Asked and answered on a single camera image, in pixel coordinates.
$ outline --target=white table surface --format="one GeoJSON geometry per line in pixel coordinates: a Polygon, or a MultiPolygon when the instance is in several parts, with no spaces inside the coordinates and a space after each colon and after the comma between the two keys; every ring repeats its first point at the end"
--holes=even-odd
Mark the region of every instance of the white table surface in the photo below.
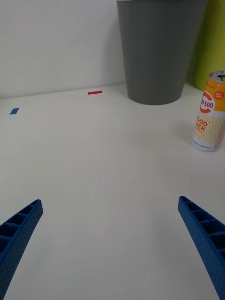
{"type": "Polygon", "coordinates": [[[218,300],[177,210],[185,195],[225,223],[225,146],[191,144],[202,92],[99,89],[0,101],[0,224],[44,208],[5,300],[218,300]]]}

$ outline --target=gray trash can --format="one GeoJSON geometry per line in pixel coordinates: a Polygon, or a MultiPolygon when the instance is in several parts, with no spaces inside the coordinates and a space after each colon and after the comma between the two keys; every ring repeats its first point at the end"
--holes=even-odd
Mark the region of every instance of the gray trash can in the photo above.
{"type": "Polygon", "coordinates": [[[180,98],[208,0],[118,0],[128,96],[161,105],[180,98]]]}

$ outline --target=white wall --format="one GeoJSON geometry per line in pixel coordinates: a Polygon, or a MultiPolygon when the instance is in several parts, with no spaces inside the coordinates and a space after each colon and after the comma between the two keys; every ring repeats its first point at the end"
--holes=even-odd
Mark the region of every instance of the white wall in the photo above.
{"type": "Polygon", "coordinates": [[[116,0],[0,2],[0,98],[123,82],[116,0]]]}

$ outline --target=blue tape strip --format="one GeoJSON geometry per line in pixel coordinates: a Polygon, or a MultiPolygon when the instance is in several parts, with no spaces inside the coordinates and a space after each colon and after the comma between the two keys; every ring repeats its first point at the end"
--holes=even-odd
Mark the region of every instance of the blue tape strip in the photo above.
{"type": "Polygon", "coordinates": [[[18,110],[19,110],[19,108],[14,108],[14,109],[12,110],[11,114],[17,114],[18,110]]]}

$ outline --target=perforated blue plastic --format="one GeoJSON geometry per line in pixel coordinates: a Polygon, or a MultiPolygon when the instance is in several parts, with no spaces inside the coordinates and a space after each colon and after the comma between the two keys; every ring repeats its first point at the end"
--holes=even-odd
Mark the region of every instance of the perforated blue plastic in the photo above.
{"type": "Polygon", "coordinates": [[[0,300],[42,214],[41,200],[35,200],[0,226],[0,300]]]}
{"type": "Polygon", "coordinates": [[[225,225],[183,196],[178,211],[220,300],[225,300],[225,225]]]}

